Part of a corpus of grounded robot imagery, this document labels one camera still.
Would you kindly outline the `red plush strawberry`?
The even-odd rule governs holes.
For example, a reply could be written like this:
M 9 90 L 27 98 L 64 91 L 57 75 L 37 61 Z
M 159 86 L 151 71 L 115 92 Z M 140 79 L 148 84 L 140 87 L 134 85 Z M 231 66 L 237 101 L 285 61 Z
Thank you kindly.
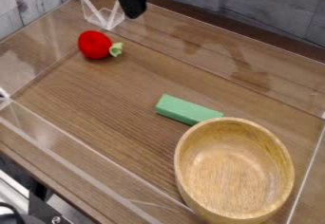
M 80 34 L 77 47 L 91 60 L 102 60 L 108 56 L 118 57 L 123 52 L 123 44 L 114 43 L 111 38 L 96 30 L 87 30 Z

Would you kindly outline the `green rectangular block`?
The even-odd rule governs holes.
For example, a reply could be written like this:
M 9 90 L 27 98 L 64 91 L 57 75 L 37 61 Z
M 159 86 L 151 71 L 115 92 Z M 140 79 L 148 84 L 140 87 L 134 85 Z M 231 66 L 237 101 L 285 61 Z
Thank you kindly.
M 211 110 L 199 104 L 184 101 L 167 94 L 162 95 L 155 105 L 155 111 L 162 116 L 187 125 L 194 125 L 201 121 L 223 117 L 219 111 Z

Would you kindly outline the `wooden bowl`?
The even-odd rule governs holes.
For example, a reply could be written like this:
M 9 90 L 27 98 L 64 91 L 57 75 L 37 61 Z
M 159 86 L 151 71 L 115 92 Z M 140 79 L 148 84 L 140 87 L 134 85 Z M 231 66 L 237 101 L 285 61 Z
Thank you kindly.
M 174 172 L 184 203 L 211 224 L 262 224 L 294 185 L 293 160 L 278 137 L 231 117 L 190 127 L 176 144 Z

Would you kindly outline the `clear acrylic tray wall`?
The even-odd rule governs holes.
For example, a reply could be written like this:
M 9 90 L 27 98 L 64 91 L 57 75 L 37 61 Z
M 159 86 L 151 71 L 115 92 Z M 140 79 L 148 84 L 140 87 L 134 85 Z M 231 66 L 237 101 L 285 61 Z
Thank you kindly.
M 88 59 L 87 30 L 123 44 Z M 163 94 L 278 137 L 294 185 L 262 224 L 325 224 L 325 64 L 159 6 L 69 0 L 0 41 L 0 153 L 98 224 L 211 224 L 180 196 L 174 153 L 194 125 Z

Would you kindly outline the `black metal bracket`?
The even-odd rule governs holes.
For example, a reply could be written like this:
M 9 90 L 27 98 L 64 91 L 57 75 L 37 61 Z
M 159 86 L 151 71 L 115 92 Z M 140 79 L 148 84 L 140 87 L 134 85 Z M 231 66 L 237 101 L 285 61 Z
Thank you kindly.
M 64 224 L 60 213 L 33 193 L 29 193 L 28 214 L 44 224 Z

